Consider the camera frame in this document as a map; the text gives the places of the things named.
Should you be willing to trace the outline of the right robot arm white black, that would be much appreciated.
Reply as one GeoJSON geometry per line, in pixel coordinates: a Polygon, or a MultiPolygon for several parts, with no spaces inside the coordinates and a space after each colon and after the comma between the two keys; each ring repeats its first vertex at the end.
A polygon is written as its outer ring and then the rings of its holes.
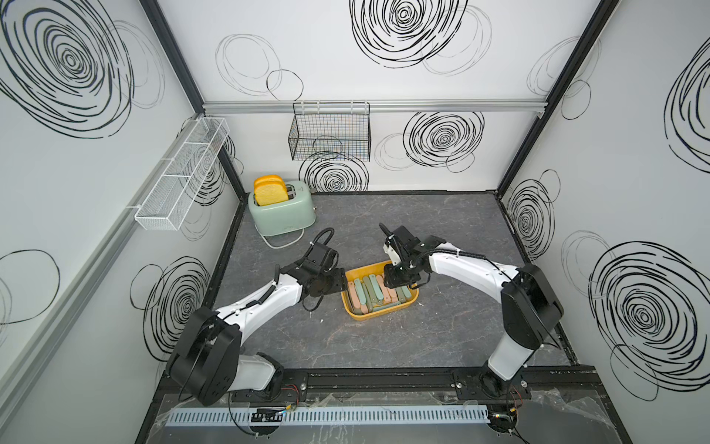
{"type": "Polygon", "coordinates": [[[386,235],[383,250],[391,261],[385,266],[388,288],[414,290],[422,286],[423,274],[436,274],[467,284],[499,303],[504,334],[486,361],[485,381],[500,385],[512,381],[564,316],[562,303],[538,266],[500,264],[436,236],[421,241],[408,231],[386,235]]]}

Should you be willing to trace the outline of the yellow storage box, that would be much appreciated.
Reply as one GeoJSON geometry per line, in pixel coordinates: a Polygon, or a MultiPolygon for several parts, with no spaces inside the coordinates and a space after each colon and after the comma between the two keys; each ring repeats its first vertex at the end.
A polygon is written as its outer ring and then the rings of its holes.
{"type": "Polygon", "coordinates": [[[420,294],[419,290],[413,290],[408,287],[399,287],[396,289],[389,289],[392,298],[392,303],[389,303],[388,305],[384,304],[384,296],[381,290],[379,289],[375,276],[381,275],[382,277],[384,277],[384,267],[385,265],[390,264],[391,262],[388,260],[385,262],[375,263],[369,266],[361,266],[360,268],[354,268],[346,272],[348,286],[347,289],[341,293],[341,299],[343,306],[350,317],[357,321],[365,321],[373,319],[377,316],[384,316],[393,312],[397,312],[399,310],[403,310],[413,305],[417,301],[420,294]],[[366,288],[364,288],[367,297],[367,307],[369,309],[369,312],[367,314],[363,314],[361,311],[361,306],[358,301],[356,290],[353,284],[353,281],[355,281],[355,279],[360,279],[360,281],[362,281],[362,278],[365,276],[369,276],[373,281],[373,286],[375,287],[375,291],[379,299],[379,303],[377,305],[372,305],[371,301],[369,300],[367,290],[366,288]]]}

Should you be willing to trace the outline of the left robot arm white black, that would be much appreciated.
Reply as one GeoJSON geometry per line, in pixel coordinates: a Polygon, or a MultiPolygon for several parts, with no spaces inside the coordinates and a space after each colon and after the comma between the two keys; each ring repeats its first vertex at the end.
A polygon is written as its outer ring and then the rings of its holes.
{"type": "Polygon", "coordinates": [[[346,290],[338,251],[329,245],[334,235],[333,228],[320,231],[302,257],[275,268],[271,281],[240,301],[191,314],[166,364],[168,376],[204,406],[243,391],[277,399],[284,367],[265,353],[242,353],[242,345],[281,312],[308,298],[316,299],[314,311],[325,296],[346,290]]]}

